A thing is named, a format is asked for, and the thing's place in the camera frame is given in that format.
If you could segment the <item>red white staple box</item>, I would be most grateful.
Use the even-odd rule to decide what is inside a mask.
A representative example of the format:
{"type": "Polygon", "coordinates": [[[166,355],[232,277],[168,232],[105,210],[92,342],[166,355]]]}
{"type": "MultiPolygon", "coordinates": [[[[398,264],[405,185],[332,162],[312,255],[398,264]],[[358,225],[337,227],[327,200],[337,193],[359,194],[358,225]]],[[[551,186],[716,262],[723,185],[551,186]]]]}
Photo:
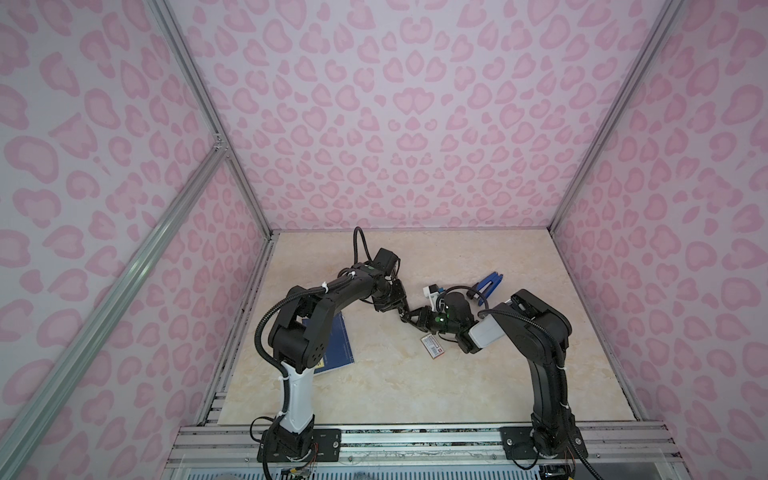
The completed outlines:
{"type": "Polygon", "coordinates": [[[431,359],[437,359],[445,353],[445,349],[433,334],[423,336],[420,342],[431,359]]]}

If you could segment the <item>blue stapler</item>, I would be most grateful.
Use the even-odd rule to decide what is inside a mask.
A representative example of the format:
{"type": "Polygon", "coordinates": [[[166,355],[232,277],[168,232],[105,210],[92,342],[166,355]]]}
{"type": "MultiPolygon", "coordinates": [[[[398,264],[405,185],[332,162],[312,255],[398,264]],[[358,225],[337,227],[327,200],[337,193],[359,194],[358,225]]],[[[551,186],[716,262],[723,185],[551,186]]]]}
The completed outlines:
{"type": "Polygon", "coordinates": [[[481,295],[484,299],[488,300],[492,293],[497,289],[497,287],[501,284],[503,281],[503,275],[494,271],[487,275],[482,280],[478,281],[474,286],[473,289],[476,291],[476,294],[473,295],[473,298],[478,297],[481,295]]]}

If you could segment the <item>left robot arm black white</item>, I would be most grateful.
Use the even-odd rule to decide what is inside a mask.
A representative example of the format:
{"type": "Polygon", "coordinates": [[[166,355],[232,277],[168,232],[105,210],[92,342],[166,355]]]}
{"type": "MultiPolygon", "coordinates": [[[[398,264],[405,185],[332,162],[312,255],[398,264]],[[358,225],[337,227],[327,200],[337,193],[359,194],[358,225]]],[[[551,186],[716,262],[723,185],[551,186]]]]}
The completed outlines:
{"type": "Polygon", "coordinates": [[[313,428],[314,370],[329,346],[333,319],[343,309],[362,301],[380,313],[408,312],[399,267],[398,260],[356,263],[320,286],[294,286],[259,321],[257,353],[281,375],[283,400],[276,422],[283,431],[298,435],[313,428]]]}

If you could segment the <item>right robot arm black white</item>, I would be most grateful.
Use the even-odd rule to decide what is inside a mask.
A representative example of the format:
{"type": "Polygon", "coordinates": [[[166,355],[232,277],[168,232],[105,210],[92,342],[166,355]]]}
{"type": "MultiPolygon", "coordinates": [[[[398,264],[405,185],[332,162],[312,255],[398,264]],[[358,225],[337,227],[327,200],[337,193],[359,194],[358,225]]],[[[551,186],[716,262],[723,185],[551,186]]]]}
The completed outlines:
{"type": "Polygon", "coordinates": [[[491,306],[474,288],[456,286],[412,310],[396,307],[402,322],[433,335],[448,333],[466,354],[507,338],[528,362],[533,389],[531,441],[544,458],[554,458],[575,441],[578,429],[568,400],[566,350],[572,326],[554,307],[526,289],[491,306]]]}

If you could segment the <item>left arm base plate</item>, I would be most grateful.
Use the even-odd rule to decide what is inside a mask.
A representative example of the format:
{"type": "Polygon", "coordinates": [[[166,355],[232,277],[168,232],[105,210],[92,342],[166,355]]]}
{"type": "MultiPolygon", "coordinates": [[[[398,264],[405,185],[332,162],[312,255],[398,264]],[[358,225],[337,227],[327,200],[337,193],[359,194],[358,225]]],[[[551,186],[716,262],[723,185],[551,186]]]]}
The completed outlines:
{"type": "Polygon", "coordinates": [[[340,429],[309,426],[303,432],[293,433],[278,426],[263,436],[257,459],[267,463],[337,462],[341,440],[340,429]]]}

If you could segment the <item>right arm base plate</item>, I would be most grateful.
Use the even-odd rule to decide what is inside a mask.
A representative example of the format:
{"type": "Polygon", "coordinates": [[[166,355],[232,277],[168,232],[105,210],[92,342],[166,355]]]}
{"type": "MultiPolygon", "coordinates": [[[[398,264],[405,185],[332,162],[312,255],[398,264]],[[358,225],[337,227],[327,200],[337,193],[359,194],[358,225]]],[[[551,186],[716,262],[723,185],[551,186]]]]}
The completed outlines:
{"type": "Polygon", "coordinates": [[[586,441],[577,428],[502,426],[499,433],[507,460],[581,460],[589,457],[586,441]]]}

